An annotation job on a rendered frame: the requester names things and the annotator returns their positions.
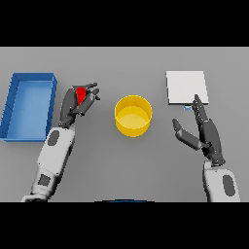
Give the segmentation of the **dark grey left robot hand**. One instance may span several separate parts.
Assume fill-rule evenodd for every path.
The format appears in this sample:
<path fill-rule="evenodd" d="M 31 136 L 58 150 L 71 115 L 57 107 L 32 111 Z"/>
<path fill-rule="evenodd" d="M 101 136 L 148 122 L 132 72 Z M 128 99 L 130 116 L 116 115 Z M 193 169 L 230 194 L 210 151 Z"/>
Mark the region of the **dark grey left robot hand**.
<path fill-rule="evenodd" d="M 80 106 L 78 106 L 76 96 L 76 88 L 78 87 L 84 87 L 86 89 L 86 98 Z M 77 115 L 80 115 L 81 117 L 84 116 L 93 102 L 100 99 L 98 93 L 99 89 L 97 88 L 97 83 L 72 86 L 68 89 L 61 104 L 58 126 L 69 128 L 75 122 Z"/>

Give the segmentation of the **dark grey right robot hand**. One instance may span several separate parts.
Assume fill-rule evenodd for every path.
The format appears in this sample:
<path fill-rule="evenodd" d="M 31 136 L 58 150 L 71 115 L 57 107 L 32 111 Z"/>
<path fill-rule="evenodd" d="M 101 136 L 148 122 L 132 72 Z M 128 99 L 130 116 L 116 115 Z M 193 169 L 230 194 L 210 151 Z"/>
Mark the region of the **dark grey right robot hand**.
<path fill-rule="evenodd" d="M 222 166 L 226 163 L 222 143 L 217 127 L 206 115 L 204 105 L 196 94 L 193 101 L 192 109 L 196 117 L 198 136 L 194 136 L 186 131 L 177 119 L 172 120 L 176 138 L 194 149 L 201 150 L 203 155 L 211 161 L 214 166 Z"/>

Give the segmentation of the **red beaker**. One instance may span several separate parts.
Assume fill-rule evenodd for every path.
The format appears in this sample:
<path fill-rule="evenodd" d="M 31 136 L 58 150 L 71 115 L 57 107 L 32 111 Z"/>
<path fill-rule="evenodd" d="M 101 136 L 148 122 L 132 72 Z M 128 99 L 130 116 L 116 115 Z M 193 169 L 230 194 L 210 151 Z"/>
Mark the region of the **red beaker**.
<path fill-rule="evenodd" d="M 76 88 L 76 96 L 77 96 L 78 106 L 80 106 L 81 103 L 86 98 L 86 89 L 84 87 Z"/>

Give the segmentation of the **pale square measuring scale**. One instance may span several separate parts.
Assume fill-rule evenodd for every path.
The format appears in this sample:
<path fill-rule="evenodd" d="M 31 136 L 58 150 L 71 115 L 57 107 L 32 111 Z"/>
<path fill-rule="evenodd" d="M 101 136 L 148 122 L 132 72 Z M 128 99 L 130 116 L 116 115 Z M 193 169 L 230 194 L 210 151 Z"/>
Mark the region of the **pale square measuring scale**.
<path fill-rule="evenodd" d="M 191 106 L 196 94 L 209 104 L 203 71 L 166 71 L 165 77 L 169 105 Z"/>

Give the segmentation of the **yellow bowl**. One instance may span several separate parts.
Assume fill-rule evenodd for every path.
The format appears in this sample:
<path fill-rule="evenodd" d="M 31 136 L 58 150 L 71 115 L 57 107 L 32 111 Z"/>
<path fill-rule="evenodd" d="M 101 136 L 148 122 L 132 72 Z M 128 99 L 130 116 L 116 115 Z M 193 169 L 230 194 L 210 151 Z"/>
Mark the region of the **yellow bowl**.
<path fill-rule="evenodd" d="M 117 102 L 114 114 L 117 130 L 125 136 L 135 138 L 148 130 L 153 110 L 143 96 L 127 95 Z"/>

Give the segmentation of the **blue tray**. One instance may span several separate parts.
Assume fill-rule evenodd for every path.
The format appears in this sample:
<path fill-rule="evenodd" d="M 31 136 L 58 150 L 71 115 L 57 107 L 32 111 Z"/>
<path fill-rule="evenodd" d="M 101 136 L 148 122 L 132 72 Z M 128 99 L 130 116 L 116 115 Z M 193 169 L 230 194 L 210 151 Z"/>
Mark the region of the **blue tray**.
<path fill-rule="evenodd" d="M 13 73 L 0 121 L 0 140 L 44 142 L 52 127 L 54 73 Z"/>

